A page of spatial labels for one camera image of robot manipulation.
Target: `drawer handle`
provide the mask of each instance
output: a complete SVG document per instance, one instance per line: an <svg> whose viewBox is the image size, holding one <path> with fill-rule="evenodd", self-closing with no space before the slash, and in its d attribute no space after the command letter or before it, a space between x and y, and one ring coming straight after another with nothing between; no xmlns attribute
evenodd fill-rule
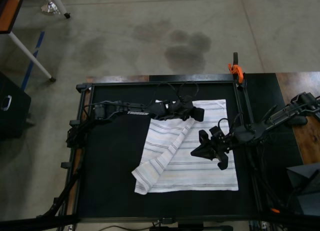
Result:
<svg viewBox="0 0 320 231"><path fill-rule="evenodd" d="M6 105L6 107L3 107L6 99L8 99L8 102L7 102L8 104ZM10 108L11 100L12 100L12 96L11 95L8 95L8 96L4 97L4 99L2 101L2 104L1 104L1 110L2 111L7 111Z"/></svg>

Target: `blue tape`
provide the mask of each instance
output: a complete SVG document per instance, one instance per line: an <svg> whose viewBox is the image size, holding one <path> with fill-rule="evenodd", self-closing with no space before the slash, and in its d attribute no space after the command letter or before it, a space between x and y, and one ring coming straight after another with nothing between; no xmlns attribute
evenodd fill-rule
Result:
<svg viewBox="0 0 320 231"><path fill-rule="evenodd" d="M42 43L42 40L44 39L44 36L45 36L45 31L42 31L42 32L40 33L39 38L38 38L38 42L36 43L36 46L35 46L36 49L39 49L39 48L40 48L41 43ZM38 52L39 52L39 50L37 50L37 51L34 52L33 56L34 56L35 58L37 58ZM29 66L28 66L28 69L26 70L26 73L25 73L25 76L24 76L24 79L23 79L22 85L21 85L21 89L22 89L23 91L24 91L24 90L26 89L26 87L27 87L27 83L28 83L28 80L29 80L29 78L30 78L30 75L31 75L31 72L32 72L32 68L33 68L33 67L34 67L34 62L30 61Z"/></svg>
<svg viewBox="0 0 320 231"><path fill-rule="evenodd" d="M36 43L36 46L35 46L36 49L40 48L40 45L42 43L42 40L44 39L44 36L45 36L45 31L42 31L40 33L40 37L38 39L38 42Z"/></svg>
<svg viewBox="0 0 320 231"><path fill-rule="evenodd" d="M33 56L36 58L38 55L38 50L34 52ZM28 66L28 69L26 70L26 73L25 73L25 76L24 76L24 79L23 79L23 82L22 82L22 85L21 85L21 89L24 91L27 87L27 83L28 83L28 80L29 80L29 77L31 75L31 71L32 71L32 68L34 67L34 62L30 61L29 63L29 66Z"/></svg>

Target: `black table surface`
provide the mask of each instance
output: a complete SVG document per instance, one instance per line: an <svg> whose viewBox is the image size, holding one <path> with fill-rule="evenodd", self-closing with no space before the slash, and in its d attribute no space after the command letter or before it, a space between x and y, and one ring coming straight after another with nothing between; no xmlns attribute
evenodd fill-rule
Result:
<svg viewBox="0 0 320 231"><path fill-rule="evenodd" d="M164 81L153 78L153 81ZM275 74L247 74L247 90L254 119L259 120L268 109L284 106ZM155 85L113 84L95 86L93 102L123 100L147 104ZM195 87L187 84L185 93ZM174 99L168 86L160 86L159 100ZM230 120L238 113L234 87L230 83L199 83L196 100L226 99ZM77 215L91 218L179 218L179 217L253 217L257 207L244 148L234 150L238 191L175 191L165 193L134 193L136 180L131 172L139 165L149 128L145 116L124 115L114 122L96 126L88 134L80 180ZM275 131L273 145L266 145L264 158L270 185L280 198L288 198L291 191L286 167L302 164L291 128L282 126Z"/></svg>

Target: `orange object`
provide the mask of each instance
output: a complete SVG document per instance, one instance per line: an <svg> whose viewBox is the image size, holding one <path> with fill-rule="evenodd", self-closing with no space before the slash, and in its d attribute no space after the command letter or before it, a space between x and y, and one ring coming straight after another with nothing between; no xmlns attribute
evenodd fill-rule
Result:
<svg viewBox="0 0 320 231"><path fill-rule="evenodd" d="M242 72L242 68L237 64L234 64L231 66L231 63L228 64L228 68L231 74L238 75L239 77L238 82L239 84L242 84L242 82L244 81L244 73Z"/></svg>
<svg viewBox="0 0 320 231"><path fill-rule="evenodd" d="M271 208L271 211L274 212L274 213L280 214L280 211L278 209Z"/></svg>

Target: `white table leg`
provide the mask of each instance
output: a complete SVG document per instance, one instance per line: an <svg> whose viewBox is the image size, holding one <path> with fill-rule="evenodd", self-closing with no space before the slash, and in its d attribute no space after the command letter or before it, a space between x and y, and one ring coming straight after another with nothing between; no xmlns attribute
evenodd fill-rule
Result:
<svg viewBox="0 0 320 231"><path fill-rule="evenodd" d="M70 18L70 13L67 12L64 4L61 2L61 0L53 0L55 5L58 7L60 13L62 13L67 19Z"/></svg>
<svg viewBox="0 0 320 231"><path fill-rule="evenodd" d="M51 76L51 74L41 65L41 63L32 55L32 53L24 46L24 44L14 35L13 32L10 32L9 37L12 41L18 45L18 47L31 59L31 61L38 66L38 68L49 78L51 82L55 82L56 79Z"/></svg>

